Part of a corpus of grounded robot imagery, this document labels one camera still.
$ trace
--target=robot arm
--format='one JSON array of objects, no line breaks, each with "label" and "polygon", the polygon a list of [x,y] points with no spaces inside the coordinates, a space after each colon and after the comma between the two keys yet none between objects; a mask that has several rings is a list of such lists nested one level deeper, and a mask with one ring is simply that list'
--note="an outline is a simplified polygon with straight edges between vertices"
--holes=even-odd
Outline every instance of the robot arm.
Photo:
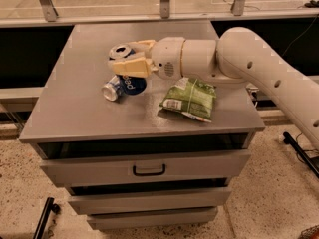
[{"label": "robot arm", "polygon": [[[194,77],[229,88],[252,83],[319,149],[319,85],[287,64],[254,32],[232,28],[218,41],[164,38],[148,45],[144,54],[147,69],[142,71],[148,73],[139,76],[154,72],[163,79]],[[123,74],[134,76],[137,67],[132,68],[132,73]]]}]

